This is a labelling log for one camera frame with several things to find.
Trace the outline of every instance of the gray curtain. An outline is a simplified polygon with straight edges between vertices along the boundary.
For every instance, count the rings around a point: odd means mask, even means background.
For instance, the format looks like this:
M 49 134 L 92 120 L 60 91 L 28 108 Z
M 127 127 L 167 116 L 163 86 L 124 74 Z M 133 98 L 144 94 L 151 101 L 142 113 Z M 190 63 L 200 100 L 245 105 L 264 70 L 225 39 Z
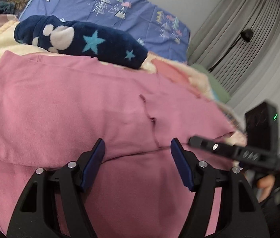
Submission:
M 264 100 L 277 105 L 280 149 L 280 0 L 222 0 L 192 38 L 189 63 L 210 68 L 245 28 L 251 42 L 240 41 L 213 73 L 239 117 Z

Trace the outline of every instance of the teal star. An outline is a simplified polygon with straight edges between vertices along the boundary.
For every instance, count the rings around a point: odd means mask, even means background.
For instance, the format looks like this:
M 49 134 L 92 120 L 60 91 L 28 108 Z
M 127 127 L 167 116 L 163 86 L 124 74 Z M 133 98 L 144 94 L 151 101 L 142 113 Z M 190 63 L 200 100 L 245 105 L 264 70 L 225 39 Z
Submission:
M 127 53 L 127 56 L 125 57 L 125 59 L 129 59 L 129 61 L 131 61 L 132 58 L 136 57 L 133 54 L 133 50 L 131 50 L 130 52 L 127 50 L 126 53 Z
M 86 45 L 82 52 L 86 52 L 89 49 L 91 49 L 94 52 L 94 54 L 96 55 L 98 54 L 97 46 L 106 40 L 102 38 L 98 38 L 97 35 L 98 35 L 98 30 L 96 30 L 91 37 L 83 36 Z

